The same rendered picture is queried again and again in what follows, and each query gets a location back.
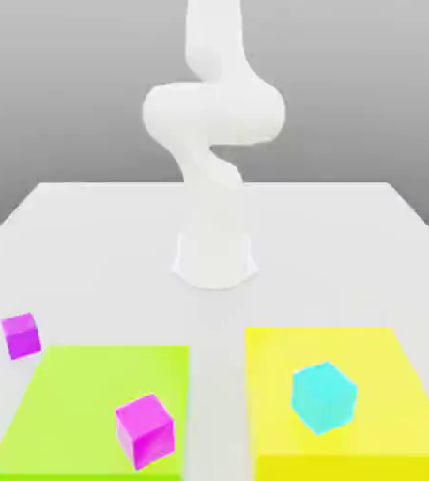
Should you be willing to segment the small cyan cube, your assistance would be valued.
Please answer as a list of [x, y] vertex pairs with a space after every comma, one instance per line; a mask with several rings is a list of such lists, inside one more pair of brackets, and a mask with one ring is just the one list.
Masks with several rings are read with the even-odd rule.
[[357, 385], [331, 361], [292, 374], [290, 407], [314, 435], [324, 435], [354, 416]]

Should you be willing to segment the small magenta cube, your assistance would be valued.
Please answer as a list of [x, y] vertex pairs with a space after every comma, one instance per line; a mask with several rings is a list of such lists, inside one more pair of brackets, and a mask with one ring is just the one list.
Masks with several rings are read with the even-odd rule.
[[155, 394], [115, 410], [116, 435], [135, 471], [175, 451], [174, 419]]

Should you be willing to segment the small purple cube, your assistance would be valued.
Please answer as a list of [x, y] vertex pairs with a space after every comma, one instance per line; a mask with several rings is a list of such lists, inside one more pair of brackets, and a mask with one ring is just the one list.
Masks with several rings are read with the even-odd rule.
[[38, 327], [31, 313], [1, 321], [11, 360], [41, 352]]

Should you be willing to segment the large lime green box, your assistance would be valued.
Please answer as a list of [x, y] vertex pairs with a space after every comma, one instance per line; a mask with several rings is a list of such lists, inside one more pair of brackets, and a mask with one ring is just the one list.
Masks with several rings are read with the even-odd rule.
[[[0, 442], [0, 481], [185, 481], [187, 346], [50, 346]], [[115, 410], [155, 394], [175, 451], [135, 471]]]

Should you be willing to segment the large yellow box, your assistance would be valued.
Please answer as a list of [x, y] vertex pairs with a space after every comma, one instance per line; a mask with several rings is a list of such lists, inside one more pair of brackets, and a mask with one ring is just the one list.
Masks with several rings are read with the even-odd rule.
[[[429, 481], [429, 396], [389, 327], [249, 327], [253, 481]], [[317, 436], [291, 407], [295, 372], [332, 362], [358, 388], [353, 419]]]

